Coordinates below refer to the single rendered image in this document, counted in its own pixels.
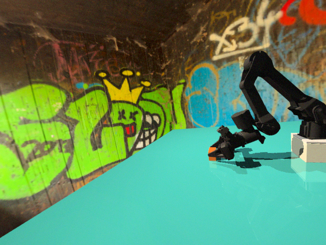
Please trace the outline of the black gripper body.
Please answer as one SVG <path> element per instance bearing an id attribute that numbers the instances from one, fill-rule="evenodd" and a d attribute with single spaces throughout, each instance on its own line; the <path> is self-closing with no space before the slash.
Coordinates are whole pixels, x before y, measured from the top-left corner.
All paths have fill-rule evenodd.
<path id="1" fill-rule="evenodd" d="M 235 134 L 235 137 L 229 139 L 228 141 L 225 141 L 224 137 L 221 135 L 223 143 L 221 143 L 220 147 L 228 160 L 234 158 L 234 151 L 236 148 L 239 148 L 241 146 L 244 148 L 245 145 L 247 145 L 240 132 L 235 132 Z"/>

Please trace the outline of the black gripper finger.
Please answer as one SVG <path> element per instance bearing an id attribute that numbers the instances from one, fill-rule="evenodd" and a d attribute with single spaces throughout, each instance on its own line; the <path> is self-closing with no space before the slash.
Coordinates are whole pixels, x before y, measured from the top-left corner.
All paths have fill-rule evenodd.
<path id="1" fill-rule="evenodd" d="M 222 149 L 220 147 L 220 144 L 219 144 L 218 148 L 216 150 L 210 152 L 208 154 L 208 156 L 209 157 L 217 157 L 217 158 L 223 158 L 223 159 L 225 158 L 225 159 L 227 159 L 227 157 L 225 157 L 225 155 L 224 155 L 224 153 L 223 153 L 223 151 L 222 151 Z"/>
<path id="2" fill-rule="evenodd" d="M 214 144 L 212 144 L 210 147 L 216 147 L 218 148 L 219 144 L 223 143 L 223 140 L 221 139 L 221 136 L 219 137 L 219 140 L 216 141 Z"/>

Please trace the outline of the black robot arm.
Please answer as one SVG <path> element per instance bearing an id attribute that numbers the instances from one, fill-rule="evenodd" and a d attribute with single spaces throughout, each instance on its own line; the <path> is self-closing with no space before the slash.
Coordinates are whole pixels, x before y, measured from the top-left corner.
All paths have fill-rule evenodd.
<path id="1" fill-rule="evenodd" d="M 302 119 L 299 136 L 311 139 L 326 139 L 326 105 L 308 95 L 290 82 L 285 76 L 274 68 L 272 59 L 264 51 L 256 51 L 243 63 L 239 87 L 252 109 L 255 120 L 248 109 L 237 112 L 231 116 L 235 125 L 247 144 L 259 140 L 262 144 L 266 139 L 259 131 L 272 136 L 281 129 L 278 121 L 267 111 L 261 96 L 254 83 L 257 77 L 263 78 L 278 93 L 289 102 L 288 110 L 292 111 L 298 119 Z M 253 125 L 257 128 L 254 129 Z"/>

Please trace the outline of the orange block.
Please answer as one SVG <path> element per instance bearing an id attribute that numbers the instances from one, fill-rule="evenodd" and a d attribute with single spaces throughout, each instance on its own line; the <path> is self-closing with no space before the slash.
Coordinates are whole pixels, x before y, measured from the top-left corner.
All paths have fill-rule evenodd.
<path id="1" fill-rule="evenodd" d="M 208 153 L 216 150 L 216 147 L 210 147 Z M 216 161 L 216 157 L 209 157 L 209 161 Z"/>

